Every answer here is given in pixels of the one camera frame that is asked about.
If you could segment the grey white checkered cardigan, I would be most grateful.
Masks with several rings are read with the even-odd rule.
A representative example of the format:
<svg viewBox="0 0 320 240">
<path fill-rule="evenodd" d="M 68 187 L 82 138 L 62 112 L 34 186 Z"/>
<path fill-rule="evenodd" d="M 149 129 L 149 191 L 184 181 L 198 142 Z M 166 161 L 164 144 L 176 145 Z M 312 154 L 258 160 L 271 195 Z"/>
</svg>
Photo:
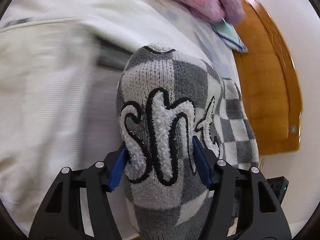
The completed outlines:
<svg viewBox="0 0 320 240">
<path fill-rule="evenodd" d="M 127 205 L 141 239 L 197 239 L 213 195 L 193 136 L 232 166 L 258 162 L 240 91 L 215 64 L 176 46 L 126 49 L 76 21 L 1 30 L 1 200 L 26 236 L 64 166 L 124 145 L 114 209 Z"/>
</svg>

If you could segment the white floral bed sheet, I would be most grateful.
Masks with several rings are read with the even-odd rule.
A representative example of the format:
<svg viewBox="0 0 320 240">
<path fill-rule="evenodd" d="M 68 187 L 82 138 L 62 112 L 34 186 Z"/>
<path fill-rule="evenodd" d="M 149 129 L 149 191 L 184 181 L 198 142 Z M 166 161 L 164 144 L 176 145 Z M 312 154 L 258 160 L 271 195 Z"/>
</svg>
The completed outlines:
<svg viewBox="0 0 320 240">
<path fill-rule="evenodd" d="M 1 18 L 1 200 L 28 233 L 64 166 L 121 144 L 117 83 L 139 47 L 161 43 L 234 77 L 232 51 L 171 0 L 11 0 Z"/>
</svg>

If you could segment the blue striped pillow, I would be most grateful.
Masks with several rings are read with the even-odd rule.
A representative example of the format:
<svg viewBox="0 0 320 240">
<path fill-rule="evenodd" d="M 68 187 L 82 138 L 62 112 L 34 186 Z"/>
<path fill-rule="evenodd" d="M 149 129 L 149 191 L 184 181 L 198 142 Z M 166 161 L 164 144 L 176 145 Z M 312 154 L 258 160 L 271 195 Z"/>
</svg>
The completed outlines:
<svg viewBox="0 0 320 240">
<path fill-rule="evenodd" d="M 212 30 L 231 50 L 239 53 L 248 52 L 246 45 L 231 24 L 221 21 L 217 24 L 212 24 Z"/>
</svg>

